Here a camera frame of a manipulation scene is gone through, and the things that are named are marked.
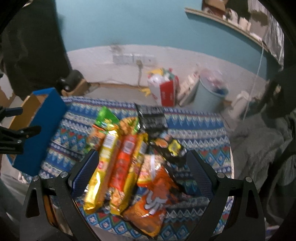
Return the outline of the yellow long snack pack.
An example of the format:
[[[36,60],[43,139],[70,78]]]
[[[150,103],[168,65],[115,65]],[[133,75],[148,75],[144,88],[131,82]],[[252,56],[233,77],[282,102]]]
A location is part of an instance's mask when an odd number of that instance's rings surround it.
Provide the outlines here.
[[[83,209],[87,214],[95,213],[104,203],[121,141],[122,136],[116,130],[109,131],[104,139],[99,153],[99,163],[89,181],[88,192],[84,199]]]

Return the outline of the black yellow cookie bag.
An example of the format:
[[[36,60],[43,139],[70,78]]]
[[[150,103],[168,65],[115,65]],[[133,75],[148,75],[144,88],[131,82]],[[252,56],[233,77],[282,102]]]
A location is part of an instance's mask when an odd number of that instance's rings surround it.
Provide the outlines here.
[[[168,131],[153,135],[149,140],[149,144],[170,164],[178,167],[185,165],[187,150],[180,141],[173,138]]]

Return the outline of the orange chips bag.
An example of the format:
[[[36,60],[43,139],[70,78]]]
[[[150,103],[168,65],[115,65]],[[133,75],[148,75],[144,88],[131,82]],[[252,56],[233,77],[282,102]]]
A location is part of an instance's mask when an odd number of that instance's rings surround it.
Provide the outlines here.
[[[182,200],[184,189],[168,172],[160,155],[145,155],[138,186],[146,188],[142,197],[128,207],[121,216],[141,232],[155,238],[163,225],[167,207]]]

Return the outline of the red snack bag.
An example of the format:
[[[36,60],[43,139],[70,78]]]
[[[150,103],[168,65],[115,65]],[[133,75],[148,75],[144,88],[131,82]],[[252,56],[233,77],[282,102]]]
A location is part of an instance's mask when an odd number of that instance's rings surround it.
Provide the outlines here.
[[[135,150],[136,143],[137,134],[125,136],[116,158],[109,182],[109,188],[111,189],[109,206],[112,214],[120,214],[119,206],[123,201],[123,189],[132,163],[132,154]]]

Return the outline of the green snack bag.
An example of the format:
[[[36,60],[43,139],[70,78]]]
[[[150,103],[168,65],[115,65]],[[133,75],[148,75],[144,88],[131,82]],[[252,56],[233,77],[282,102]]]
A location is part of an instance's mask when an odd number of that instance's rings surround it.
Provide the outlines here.
[[[99,150],[109,131],[119,128],[119,119],[108,109],[103,106],[92,125],[91,132],[87,138],[87,144],[90,149]]]

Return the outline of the yellow biscuit long pack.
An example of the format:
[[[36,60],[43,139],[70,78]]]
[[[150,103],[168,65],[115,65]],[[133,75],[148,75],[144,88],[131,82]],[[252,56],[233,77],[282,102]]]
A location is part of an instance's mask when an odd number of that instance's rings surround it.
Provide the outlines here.
[[[138,175],[142,163],[144,161],[144,154],[147,149],[147,133],[142,133],[139,130],[138,117],[124,118],[120,122],[123,139],[127,135],[137,134],[137,143],[132,154],[132,163],[126,177],[125,186],[123,189],[123,201],[119,206],[120,214],[128,207],[133,189],[137,183]]]

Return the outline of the black printed snack bag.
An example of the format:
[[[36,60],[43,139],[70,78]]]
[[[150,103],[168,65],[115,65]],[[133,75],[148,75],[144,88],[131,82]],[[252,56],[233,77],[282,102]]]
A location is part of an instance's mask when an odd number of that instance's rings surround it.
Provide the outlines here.
[[[161,106],[135,104],[142,133],[161,133],[168,129],[164,109]]]

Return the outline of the blue cardboard box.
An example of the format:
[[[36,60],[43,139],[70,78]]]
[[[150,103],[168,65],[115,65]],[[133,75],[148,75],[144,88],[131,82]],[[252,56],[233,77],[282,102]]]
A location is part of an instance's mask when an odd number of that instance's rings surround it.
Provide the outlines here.
[[[9,128],[23,131],[23,152],[8,154],[8,160],[17,170],[36,176],[41,168],[47,147],[67,106],[55,88],[32,92],[22,103],[22,114],[15,116]]]

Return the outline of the patterned blue table cloth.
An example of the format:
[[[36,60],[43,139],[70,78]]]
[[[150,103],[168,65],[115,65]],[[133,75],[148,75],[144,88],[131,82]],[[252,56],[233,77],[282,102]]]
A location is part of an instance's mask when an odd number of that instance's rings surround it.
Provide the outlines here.
[[[67,111],[52,134],[41,162],[34,166],[34,174],[44,179],[71,170],[84,157],[86,138],[102,107],[109,108],[119,119],[136,116],[132,102],[81,96],[65,97],[64,102]],[[234,176],[229,138],[217,114],[179,108],[165,108],[164,112],[168,133],[174,139],[187,150],[197,151],[216,172],[224,173],[229,178]],[[200,222],[209,202],[201,196],[187,166],[173,166],[173,172],[190,198],[167,210],[157,240],[184,240]],[[107,206],[94,214],[85,214],[85,219],[103,240],[147,240],[128,222],[112,215]]]

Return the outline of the grey blanket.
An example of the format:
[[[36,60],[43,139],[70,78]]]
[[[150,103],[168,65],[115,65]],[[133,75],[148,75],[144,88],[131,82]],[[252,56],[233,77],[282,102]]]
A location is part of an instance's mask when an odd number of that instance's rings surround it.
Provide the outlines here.
[[[294,140],[295,113],[276,119],[258,113],[241,121],[230,136],[234,177],[252,178],[273,225],[283,223],[295,201],[295,155],[274,166]]]

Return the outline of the white electric kettle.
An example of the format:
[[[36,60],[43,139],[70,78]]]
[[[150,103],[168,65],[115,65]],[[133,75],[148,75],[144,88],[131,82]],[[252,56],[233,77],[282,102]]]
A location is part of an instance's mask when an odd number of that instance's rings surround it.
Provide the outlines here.
[[[231,119],[236,120],[240,117],[243,111],[246,109],[248,101],[250,101],[250,95],[246,91],[241,91],[232,101],[228,114]]]

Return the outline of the black round speaker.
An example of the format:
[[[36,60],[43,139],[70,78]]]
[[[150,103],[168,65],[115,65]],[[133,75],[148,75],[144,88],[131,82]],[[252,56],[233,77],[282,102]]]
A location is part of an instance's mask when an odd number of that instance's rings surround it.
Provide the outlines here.
[[[59,92],[61,92],[62,90],[66,92],[72,92],[83,79],[84,79],[84,76],[80,71],[72,70],[70,71],[67,77],[65,78],[61,77],[57,80],[55,88]]]

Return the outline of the light blue trash bin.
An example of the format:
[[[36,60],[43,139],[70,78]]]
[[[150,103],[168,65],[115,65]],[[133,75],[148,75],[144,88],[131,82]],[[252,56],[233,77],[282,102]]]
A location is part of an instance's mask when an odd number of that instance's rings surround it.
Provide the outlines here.
[[[219,71],[204,68],[199,75],[192,108],[195,111],[217,113],[223,108],[223,101],[228,93],[228,84],[222,74]]]

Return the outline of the dark hanging garment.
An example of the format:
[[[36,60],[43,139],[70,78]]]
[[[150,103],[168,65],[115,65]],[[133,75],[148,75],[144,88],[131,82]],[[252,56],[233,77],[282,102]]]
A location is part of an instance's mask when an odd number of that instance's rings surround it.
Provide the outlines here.
[[[1,71],[16,96],[55,87],[71,66],[66,54],[55,1],[32,1],[1,33]]]

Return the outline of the white flat carton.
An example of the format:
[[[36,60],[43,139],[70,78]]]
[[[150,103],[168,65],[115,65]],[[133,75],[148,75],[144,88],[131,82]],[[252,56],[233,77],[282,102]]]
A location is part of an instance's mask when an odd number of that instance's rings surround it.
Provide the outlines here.
[[[179,85],[177,92],[177,103],[179,106],[186,106],[191,103],[199,84],[199,72],[195,71],[187,76],[187,79]]]

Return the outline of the small cardboard box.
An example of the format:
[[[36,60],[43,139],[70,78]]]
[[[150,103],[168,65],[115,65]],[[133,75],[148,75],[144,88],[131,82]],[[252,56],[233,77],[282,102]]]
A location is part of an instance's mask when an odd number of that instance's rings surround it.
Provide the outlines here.
[[[87,82],[85,79],[82,79],[74,90],[70,92],[66,90],[62,90],[61,94],[63,97],[84,96],[86,94],[89,94],[90,92],[93,92],[99,87],[100,87],[100,83]]]

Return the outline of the red white paper bag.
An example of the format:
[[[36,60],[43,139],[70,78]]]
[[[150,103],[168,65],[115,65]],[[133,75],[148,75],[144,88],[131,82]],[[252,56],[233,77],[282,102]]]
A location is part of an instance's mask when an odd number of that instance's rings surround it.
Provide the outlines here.
[[[147,85],[157,105],[175,106],[179,78],[171,68],[159,68],[148,72]]]

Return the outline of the white wall socket strip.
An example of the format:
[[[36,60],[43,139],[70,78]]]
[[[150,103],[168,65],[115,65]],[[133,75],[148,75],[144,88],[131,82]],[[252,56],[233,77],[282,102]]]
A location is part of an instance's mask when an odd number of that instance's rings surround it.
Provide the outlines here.
[[[143,54],[113,54],[112,61],[118,65],[156,66],[157,64],[155,56]]]

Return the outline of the wall shelf with items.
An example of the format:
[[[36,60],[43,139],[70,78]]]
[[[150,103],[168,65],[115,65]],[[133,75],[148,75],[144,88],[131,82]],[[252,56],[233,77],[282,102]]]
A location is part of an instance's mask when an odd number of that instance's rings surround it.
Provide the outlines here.
[[[202,1],[201,9],[185,13],[202,16],[241,33],[284,64],[284,33],[275,17],[259,1]]]

